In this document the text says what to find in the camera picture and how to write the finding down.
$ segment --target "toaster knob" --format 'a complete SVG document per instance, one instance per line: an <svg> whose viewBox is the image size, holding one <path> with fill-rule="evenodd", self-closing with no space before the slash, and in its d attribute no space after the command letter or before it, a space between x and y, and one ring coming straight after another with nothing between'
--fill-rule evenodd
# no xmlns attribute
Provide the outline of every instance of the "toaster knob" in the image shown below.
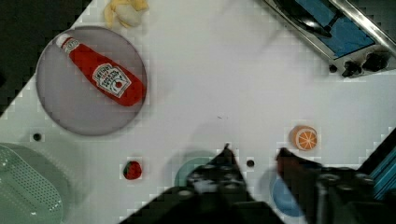
<svg viewBox="0 0 396 224"><path fill-rule="evenodd" d="M388 54L371 53L367 55L367 60L363 65L363 69L370 72L377 72L388 66Z"/></svg>
<svg viewBox="0 0 396 224"><path fill-rule="evenodd" d="M346 62L344 67L346 71L343 73L343 77L352 77L361 73L361 67L353 62Z"/></svg>

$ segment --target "blue object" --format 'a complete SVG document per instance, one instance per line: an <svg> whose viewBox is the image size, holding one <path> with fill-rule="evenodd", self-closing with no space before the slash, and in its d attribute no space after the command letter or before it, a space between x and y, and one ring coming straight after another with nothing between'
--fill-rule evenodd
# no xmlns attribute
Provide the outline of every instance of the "blue object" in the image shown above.
<svg viewBox="0 0 396 224"><path fill-rule="evenodd" d="M289 191L288 186L286 186L285 182L283 182L282 178L279 176L276 177L271 190L271 195L276 207L283 214L290 217L300 217L304 214Z"/></svg>
<svg viewBox="0 0 396 224"><path fill-rule="evenodd" d="M384 194L390 189L396 189L396 148L379 163L370 174L375 182L375 198L382 200Z"/></svg>
<svg viewBox="0 0 396 224"><path fill-rule="evenodd" d="M314 16L323 27L328 25L335 16L335 13L321 0L296 0L296 2ZM347 17L338 19L332 26L330 34L332 34L332 38L320 38L320 41L331 49L337 58L367 48L375 43L370 36Z"/></svg>

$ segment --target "blue bowl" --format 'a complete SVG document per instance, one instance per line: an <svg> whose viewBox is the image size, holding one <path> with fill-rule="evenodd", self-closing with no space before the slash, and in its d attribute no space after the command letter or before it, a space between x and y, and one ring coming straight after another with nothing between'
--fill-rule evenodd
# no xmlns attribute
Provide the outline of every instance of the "blue bowl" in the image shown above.
<svg viewBox="0 0 396 224"><path fill-rule="evenodd" d="M272 187L271 195L273 197L276 207L283 214L290 217L301 217L304 215L301 211L300 206L295 201L293 195L283 182L282 178L276 176L275 183Z"/></svg>

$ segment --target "ketchup bottle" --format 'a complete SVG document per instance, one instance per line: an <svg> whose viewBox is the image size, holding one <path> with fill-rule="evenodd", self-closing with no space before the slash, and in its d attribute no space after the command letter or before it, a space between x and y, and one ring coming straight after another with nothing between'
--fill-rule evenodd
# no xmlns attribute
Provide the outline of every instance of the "ketchup bottle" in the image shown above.
<svg viewBox="0 0 396 224"><path fill-rule="evenodd" d="M143 98L145 86L121 65L79 43L70 35L60 35L56 45L69 55L93 86L118 104L131 106Z"/></svg>

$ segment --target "black hole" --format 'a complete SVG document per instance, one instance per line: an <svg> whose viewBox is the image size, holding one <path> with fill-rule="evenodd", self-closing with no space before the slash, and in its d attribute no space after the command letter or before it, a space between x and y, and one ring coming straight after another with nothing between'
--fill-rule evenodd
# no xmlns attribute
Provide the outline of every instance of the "black hole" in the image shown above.
<svg viewBox="0 0 396 224"><path fill-rule="evenodd" d="M254 167L254 161L253 160L248 160L247 161L247 167Z"/></svg>
<svg viewBox="0 0 396 224"><path fill-rule="evenodd" d="M33 134L33 139L35 139L37 142L41 141L41 133Z"/></svg>

